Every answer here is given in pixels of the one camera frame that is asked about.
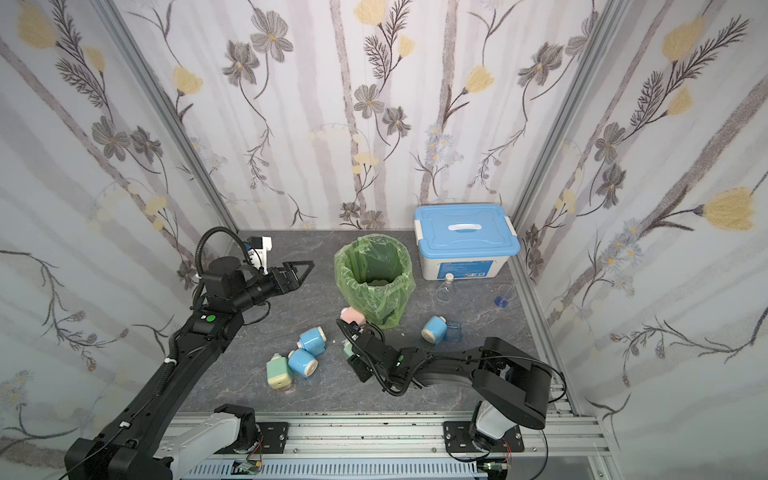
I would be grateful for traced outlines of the green yellow pencil sharpener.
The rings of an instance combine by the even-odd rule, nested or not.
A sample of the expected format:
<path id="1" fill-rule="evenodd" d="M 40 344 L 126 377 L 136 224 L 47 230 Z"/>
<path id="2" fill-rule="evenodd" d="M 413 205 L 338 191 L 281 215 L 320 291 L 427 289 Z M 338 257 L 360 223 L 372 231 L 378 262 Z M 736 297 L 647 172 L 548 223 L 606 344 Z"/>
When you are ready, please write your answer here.
<path id="1" fill-rule="evenodd" d="M 354 352 L 354 345 L 348 340 L 344 342 L 343 354 L 346 361 L 351 361 L 357 356 Z"/>

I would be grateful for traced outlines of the blue sharpener with crank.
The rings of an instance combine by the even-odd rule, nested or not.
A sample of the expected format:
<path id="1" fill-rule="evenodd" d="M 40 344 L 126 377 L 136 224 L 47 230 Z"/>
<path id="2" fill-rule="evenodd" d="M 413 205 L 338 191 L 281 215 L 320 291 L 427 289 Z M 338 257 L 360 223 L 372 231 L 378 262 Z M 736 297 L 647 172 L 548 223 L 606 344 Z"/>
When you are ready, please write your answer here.
<path id="1" fill-rule="evenodd" d="M 447 321 L 441 316 L 433 316 L 423 326 L 421 336 L 431 345 L 438 345 L 444 340 L 447 330 Z"/>

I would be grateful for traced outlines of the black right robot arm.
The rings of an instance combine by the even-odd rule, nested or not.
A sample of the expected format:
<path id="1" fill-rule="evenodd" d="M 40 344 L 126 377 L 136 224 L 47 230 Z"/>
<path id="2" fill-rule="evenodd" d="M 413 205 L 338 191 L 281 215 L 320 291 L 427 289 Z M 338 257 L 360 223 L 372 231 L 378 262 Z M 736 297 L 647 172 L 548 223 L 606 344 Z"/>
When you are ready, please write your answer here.
<path id="1" fill-rule="evenodd" d="M 433 352 L 418 347 L 396 349 L 376 327 L 341 318 L 336 325 L 352 348 L 352 368 L 361 382 L 373 378 L 381 390 L 401 397 L 413 387 L 470 387 L 481 401 L 465 428 L 466 443 L 476 451 L 491 451 L 516 427 L 542 431 L 552 380 L 562 374 L 497 337 L 480 347 Z"/>

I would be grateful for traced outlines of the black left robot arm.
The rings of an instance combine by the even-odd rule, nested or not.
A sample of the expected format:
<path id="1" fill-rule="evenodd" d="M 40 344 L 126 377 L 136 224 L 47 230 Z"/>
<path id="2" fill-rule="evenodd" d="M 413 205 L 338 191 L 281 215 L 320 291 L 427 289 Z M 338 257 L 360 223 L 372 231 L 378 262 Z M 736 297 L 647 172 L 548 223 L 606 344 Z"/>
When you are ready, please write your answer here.
<path id="1" fill-rule="evenodd" d="M 202 235 L 194 255 L 200 282 L 190 317 L 170 335 L 162 364 L 129 405 L 96 437 L 79 438 L 69 447 L 64 478 L 180 479 L 221 449 L 258 443 L 252 408 L 223 406 L 169 452 L 161 449 L 182 403 L 245 326 L 245 312 L 298 290 L 315 267 L 312 260 L 255 266 L 256 254 L 229 228 L 213 227 Z"/>

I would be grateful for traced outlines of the pink pencil sharpener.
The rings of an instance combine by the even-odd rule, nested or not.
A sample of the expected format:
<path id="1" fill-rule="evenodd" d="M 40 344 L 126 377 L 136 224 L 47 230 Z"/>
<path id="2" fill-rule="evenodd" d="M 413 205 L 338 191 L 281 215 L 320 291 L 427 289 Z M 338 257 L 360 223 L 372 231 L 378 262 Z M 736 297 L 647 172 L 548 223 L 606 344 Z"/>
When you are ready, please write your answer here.
<path id="1" fill-rule="evenodd" d="M 340 312 L 340 319 L 347 324 L 356 324 L 358 326 L 363 326 L 366 324 L 365 316 L 361 312 L 355 310 L 353 307 L 343 308 Z"/>

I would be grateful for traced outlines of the blue sharpener upper middle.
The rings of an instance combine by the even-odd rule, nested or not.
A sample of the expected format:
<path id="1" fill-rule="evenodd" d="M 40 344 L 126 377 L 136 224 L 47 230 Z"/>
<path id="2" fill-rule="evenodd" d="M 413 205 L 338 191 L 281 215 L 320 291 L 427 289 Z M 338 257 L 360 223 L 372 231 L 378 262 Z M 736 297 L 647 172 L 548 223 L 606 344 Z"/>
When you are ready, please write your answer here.
<path id="1" fill-rule="evenodd" d="M 323 354 L 326 350 L 327 337 L 320 327 L 313 327 L 299 335 L 297 347 L 307 351 L 314 357 Z"/>

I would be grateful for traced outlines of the blue sharpener lower middle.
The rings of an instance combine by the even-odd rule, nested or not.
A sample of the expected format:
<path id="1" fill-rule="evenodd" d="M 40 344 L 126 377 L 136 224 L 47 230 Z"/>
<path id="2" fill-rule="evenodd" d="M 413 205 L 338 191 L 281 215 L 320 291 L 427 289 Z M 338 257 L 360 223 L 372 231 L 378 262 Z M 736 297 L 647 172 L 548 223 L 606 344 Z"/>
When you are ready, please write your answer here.
<path id="1" fill-rule="evenodd" d="M 288 355 L 288 366 L 302 378 L 310 378 L 319 365 L 316 357 L 305 349 L 292 350 Z"/>

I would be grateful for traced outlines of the green yellow sharpener leftmost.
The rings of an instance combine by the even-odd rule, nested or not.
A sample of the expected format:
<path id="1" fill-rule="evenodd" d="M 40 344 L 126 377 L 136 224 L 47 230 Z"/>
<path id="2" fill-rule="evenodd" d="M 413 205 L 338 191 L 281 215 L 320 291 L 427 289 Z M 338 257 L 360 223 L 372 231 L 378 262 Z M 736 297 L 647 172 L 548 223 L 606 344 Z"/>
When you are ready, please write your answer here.
<path id="1" fill-rule="evenodd" d="M 288 359 L 280 353 L 275 353 L 266 363 L 268 385 L 273 390 L 280 390 L 293 384 L 293 372 Z"/>

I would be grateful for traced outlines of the green bagged trash bin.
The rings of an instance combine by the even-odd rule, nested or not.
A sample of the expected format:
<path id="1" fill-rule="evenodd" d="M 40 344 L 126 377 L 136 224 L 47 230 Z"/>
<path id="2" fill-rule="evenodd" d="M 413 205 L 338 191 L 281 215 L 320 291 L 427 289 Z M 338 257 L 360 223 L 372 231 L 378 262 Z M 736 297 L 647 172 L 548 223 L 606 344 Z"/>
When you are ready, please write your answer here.
<path id="1" fill-rule="evenodd" d="M 406 246 L 383 234 L 362 236 L 338 250 L 334 279 L 348 305 L 383 330 L 399 326 L 416 288 Z"/>

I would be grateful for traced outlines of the clear small flask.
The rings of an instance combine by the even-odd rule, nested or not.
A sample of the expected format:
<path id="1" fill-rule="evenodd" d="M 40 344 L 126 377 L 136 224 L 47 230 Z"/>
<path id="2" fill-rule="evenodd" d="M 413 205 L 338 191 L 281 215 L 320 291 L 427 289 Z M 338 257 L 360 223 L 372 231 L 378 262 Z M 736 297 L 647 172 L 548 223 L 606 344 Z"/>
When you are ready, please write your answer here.
<path id="1" fill-rule="evenodd" d="M 442 304 L 450 304 L 456 298 L 455 276 L 447 273 L 442 283 L 436 289 L 436 298 Z"/>

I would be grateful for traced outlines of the blue lidded storage box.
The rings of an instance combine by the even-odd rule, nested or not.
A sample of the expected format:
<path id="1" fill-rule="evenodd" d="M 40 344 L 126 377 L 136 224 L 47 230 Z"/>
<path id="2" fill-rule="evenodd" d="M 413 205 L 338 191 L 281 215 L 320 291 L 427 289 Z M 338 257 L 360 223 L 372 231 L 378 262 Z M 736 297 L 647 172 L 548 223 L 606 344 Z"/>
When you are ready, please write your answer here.
<path id="1" fill-rule="evenodd" d="M 493 278 L 521 250 L 505 210 L 491 203 L 435 204 L 414 212 L 424 279 Z"/>

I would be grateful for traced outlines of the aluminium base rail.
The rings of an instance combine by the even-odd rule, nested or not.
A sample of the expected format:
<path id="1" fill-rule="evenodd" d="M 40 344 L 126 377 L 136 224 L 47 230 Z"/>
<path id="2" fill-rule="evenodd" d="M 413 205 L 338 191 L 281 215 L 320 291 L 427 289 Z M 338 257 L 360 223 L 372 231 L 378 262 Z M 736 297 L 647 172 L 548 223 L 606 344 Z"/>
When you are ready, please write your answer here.
<path id="1" fill-rule="evenodd" d="M 543 430 L 516 426 L 481 446 L 468 412 L 266 413 L 257 478 L 615 479 L 597 421 L 554 412 Z"/>

